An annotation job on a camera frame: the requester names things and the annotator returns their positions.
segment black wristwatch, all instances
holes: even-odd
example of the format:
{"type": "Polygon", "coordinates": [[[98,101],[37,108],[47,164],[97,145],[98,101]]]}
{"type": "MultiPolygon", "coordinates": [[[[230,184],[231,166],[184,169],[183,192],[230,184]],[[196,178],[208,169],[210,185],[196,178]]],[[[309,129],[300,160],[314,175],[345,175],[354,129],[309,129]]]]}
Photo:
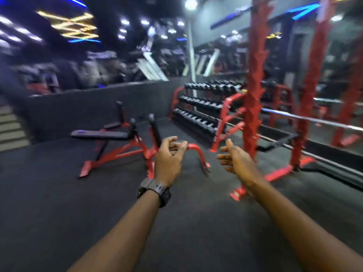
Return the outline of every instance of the black wristwatch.
{"type": "Polygon", "coordinates": [[[147,190],[153,190],[159,194],[161,202],[160,208],[163,208],[171,198],[169,187],[164,187],[156,179],[146,178],[140,185],[137,198],[140,198],[147,190]]]}

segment red weight bench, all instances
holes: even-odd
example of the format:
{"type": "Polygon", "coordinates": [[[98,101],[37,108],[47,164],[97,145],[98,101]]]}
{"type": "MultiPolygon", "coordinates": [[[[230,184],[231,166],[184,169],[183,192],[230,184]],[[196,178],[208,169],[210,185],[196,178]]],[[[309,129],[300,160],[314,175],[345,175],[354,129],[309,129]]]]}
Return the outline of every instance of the red weight bench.
{"type": "MultiPolygon", "coordinates": [[[[118,131],[117,132],[106,131],[104,129],[101,131],[83,131],[83,130],[73,131],[71,133],[71,137],[73,138],[78,138],[82,140],[104,141],[102,147],[98,151],[96,159],[94,161],[86,161],[84,163],[79,178],[87,176],[92,169],[98,168],[104,163],[140,153],[144,155],[144,158],[146,160],[148,178],[154,178],[155,163],[152,159],[158,153],[162,139],[159,130],[157,128],[157,125],[155,123],[154,115],[150,114],[148,119],[150,123],[151,136],[153,137],[154,141],[154,146],[150,149],[147,146],[145,146],[145,144],[142,142],[142,139],[138,135],[134,119],[131,119],[130,122],[131,127],[128,133],[118,132],[118,131]],[[107,154],[103,154],[106,149],[106,146],[108,145],[108,142],[111,140],[129,141],[129,143],[120,148],[116,148],[107,154]],[[131,147],[138,147],[140,149],[134,151],[128,151],[131,147]]],[[[205,173],[209,172],[209,168],[211,166],[209,163],[206,162],[201,148],[196,144],[189,144],[188,150],[196,150],[198,152],[201,158],[203,171],[205,173]]]]}

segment dark ceiling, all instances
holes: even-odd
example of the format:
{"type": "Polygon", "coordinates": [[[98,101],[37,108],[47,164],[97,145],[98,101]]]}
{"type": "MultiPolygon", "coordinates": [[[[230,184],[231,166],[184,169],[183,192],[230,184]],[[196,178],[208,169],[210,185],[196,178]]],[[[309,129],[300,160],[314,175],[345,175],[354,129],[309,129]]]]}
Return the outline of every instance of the dark ceiling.
{"type": "MultiPolygon", "coordinates": [[[[29,30],[39,36],[41,43],[29,39],[28,36],[11,29],[0,22],[0,30],[8,34],[14,34],[22,42],[14,42],[8,38],[12,46],[27,53],[26,56],[35,55],[37,48],[46,49],[47,55],[66,56],[75,52],[114,50],[118,53],[127,53],[135,50],[147,39],[147,27],[141,25],[141,19],[146,19],[150,25],[157,24],[164,30],[175,29],[177,33],[168,33],[168,39],[160,39],[156,36],[155,41],[163,44],[185,44],[176,39],[185,34],[184,27],[179,27],[177,22],[183,19],[184,0],[78,0],[86,7],[71,0],[0,0],[0,16],[6,17],[13,23],[29,30]],[[93,24],[97,27],[99,38],[94,38],[101,43],[81,41],[69,43],[69,38],[60,35],[60,32],[51,27],[48,19],[40,16],[37,12],[43,11],[49,14],[66,18],[78,17],[85,12],[91,13],[94,18],[93,24]],[[127,19],[129,26],[123,26],[121,19],[127,19]],[[127,35],[125,40],[120,40],[119,29],[125,28],[127,35]]],[[[199,0],[201,6],[205,0],[199,0]]]]}

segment person's right arm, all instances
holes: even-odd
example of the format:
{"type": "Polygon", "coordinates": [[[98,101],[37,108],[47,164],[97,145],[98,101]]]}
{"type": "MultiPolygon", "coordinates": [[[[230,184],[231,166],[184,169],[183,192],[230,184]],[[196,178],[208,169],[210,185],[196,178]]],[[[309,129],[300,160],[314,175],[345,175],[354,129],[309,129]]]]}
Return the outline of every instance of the person's right arm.
{"type": "Polygon", "coordinates": [[[257,169],[248,153],[229,139],[218,155],[226,170],[237,175],[264,207],[308,271],[363,271],[363,257],[329,234],[278,192],[257,169]]]}

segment staircase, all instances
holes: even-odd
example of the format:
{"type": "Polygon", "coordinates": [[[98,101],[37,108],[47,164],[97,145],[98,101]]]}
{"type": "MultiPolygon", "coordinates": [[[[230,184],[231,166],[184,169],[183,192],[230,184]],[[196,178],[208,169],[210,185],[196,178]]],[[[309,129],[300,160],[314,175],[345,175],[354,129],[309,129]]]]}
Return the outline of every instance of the staircase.
{"type": "Polygon", "coordinates": [[[25,132],[9,106],[0,107],[0,151],[30,145],[25,132]]]}

